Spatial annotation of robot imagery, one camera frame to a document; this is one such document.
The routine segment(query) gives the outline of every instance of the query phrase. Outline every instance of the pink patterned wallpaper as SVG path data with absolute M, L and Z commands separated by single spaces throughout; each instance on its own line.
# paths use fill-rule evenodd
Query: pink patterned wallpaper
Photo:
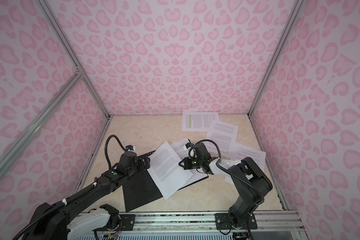
M 104 121 L 80 81 L 0 181 L 0 240 L 13 238 L 38 205 L 72 194 Z
M 360 239 L 360 1 L 308 1 L 254 122 L 310 239 Z
M 247 113 L 292 0 L 51 0 L 111 114 Z
M 74 72 L 32 0 L 0 1 L 0 157 Z

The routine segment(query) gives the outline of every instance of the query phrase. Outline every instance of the printed document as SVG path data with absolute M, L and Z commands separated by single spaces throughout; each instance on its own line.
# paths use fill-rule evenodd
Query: printed document
M 183 139 L 181 141 L 175 142 L 171 144 L 171 147 L 173 150 L 177 153 L 177 155 L 180 157 L 181 160 L 183 160 L 185 157 L 188 156 L 188 152 L 184 150 L 183 146 L 189 142 L 188 139 Z M 200 169 L 198 172 L 196 169 L 190 169 L 191 173 L 193 174 L 192 177 L 180 188 L 183 188 L 185 186 L 188 186 L 194 182 L 197 182 L 203 178 L 208 177 L 205 173 L 200 173 L 202 170 Z
M 205 139 L 216 142 L 219 146 L 221 155 L 227 158 L 231 157 L 233 145 L 236 142 L 239 126 L 228 124 L 220 121 L 212 121 Z M 209 152 L 217 154 L 216 147 L 211 142 L 203 142 Z
M 183 112 L 183 132 L 207 132 L 213 120 L 219 120 L 217 112 Z
M 247 147 L 247 146 L 244 146 L 242 144 L 235 142 L 235 144 L 233 145 L 231 160 L 235 161 L 238 159 L 241 161 L 242 159 L 244 159 L 246 157 L 250 157 L 257 164 L 257 166 L 259 166 L 259 168 L 264 172 L 265 155 L 266 155 L 266 153 L 263 151 L 259 151 L 252 147 Z M 247 175 L 246 177 L 248 179 L 251 179 L 253 176 Z M 224 181 L 233 184 L 233 180 L 231 179 L 231 177 L 225 177 Z
M 181 159 L 167 141 L 149 158 L 151 167 L 147 171 L 165 200 L 181 188 L 193 175 L 191 171 L 184 170 L 178 165 Z

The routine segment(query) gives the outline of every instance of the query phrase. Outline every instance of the heart pattern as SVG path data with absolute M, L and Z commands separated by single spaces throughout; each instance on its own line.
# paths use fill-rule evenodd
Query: heart pattern
M 0 157 L 75 71 L 33 1 L 0 1 Z
M 247 113 L 293 1 L 49 4 L 111 114 L 169 114 Z
M 309 239 L 360 239 L 360 1 L 307 1 L 253 120 Z
M 0 239 L 14 237 L 38 205 L 72 194 L 104 122 L 80 81 L 0 181 Z

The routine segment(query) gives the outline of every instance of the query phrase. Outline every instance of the table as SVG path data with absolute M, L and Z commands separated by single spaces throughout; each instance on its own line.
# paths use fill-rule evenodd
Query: table
M 239 126 L 236 142 L 260 150 L 247 115 L 220 115 L 219 118 L 222 122 Z M 206 132 L 182 132 L 181 115 L 115 116 L 112 118 L 105 138 L 101 143 L 101 148 L 88 174 L 85 186 L 91 184 L 94 177 L 99 177 L 108 169 L 104 155 L 104 145 L 107 137 L 111 134 L 115 134 L 124 146 L 135 146 L 138 156 L 156 150 L 165 141 L 172 144 L 188 138 L 192 142 L 197 142 L 205 139 L 206 136 Z M 116 139 L 112 138 L 108 144 L 108 155 L 112 165 L 119 161 L 122 153 L 123 151 Z M 272 181 L 267 167 L 264 172 Z M 225 182 L 224 178 L 225 176 L 219 174 L 209 175 L 209 178 L 205 180 L 178 190 L 167 200 L 164 200 L 164 198 L 157 199 L 133 211 L 227 211 L 235 203 L 239 194 L 235 186 Z M 110 204 L 120 212 L 125 212 L 122 187 L 97 200 L 87 210 L 98 208 L 102 204 Z M 282 210 L 275 189 L 265 196 L 264 203 L 257 210 Z

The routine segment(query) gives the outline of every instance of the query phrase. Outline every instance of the paper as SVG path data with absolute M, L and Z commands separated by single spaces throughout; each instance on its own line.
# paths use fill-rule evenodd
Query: paper
M 230 158 L 238 130 L 239 126 L 214 120 L 205 138 L 216 142 L 221 155 Z M 209 152 L 217 154 L 217 149 L 211 142 L 204 142 L 204 144 Z
M 183 112 L 183 132 L 207 132 L 213 120 L 219 120 L 217 112 Z
M 233 145 L 231 160 L 243 160 L 245 157 L 250 157 L 253 161 L 259 166 L 259 168 L 264 172 L 265 169 L 265 155 L 263 151 L 259 151 L 252 147 L 247 147 L 242 144 L 236 143 Z M 252 175 L 247 175 L 247 179 L 251 179 Z M 225 177 L 226 182 L 233 184 L 231 177 Z
M 183 146 L 185 144 L 187 144 L 189 142 L 188 139 L 183 139 L 181 141 L 175 142 L 173 144 L 171 144 L 171 147 L 173 148 L 173 150 L 177 153 L 177 155 L 180 157 L 181 160 L 183 160 L 185 157 L 188 156 L 188 152 L 184 151 Z M 191 173 L 193 174 L 192 177 L 184 184 L 182 185 L 180 188 L 183 188 L 185 186 L 188 186 L 198 180 L 201 180 L 205 177 L 208 177 L 207 174 L 205 173 L 200 173 L 202 172 L 202 170 L 200 170 L 200 172 L 198 172 L 196 169 L 191 169 L 190 170 Z
M 181 188 L 193 175 L 191 171 L 184 170 L 178 165 L 181 159 L 167 141 L 149 158 L 151 159 L 151 167 L 147 171 L 165 200 Z

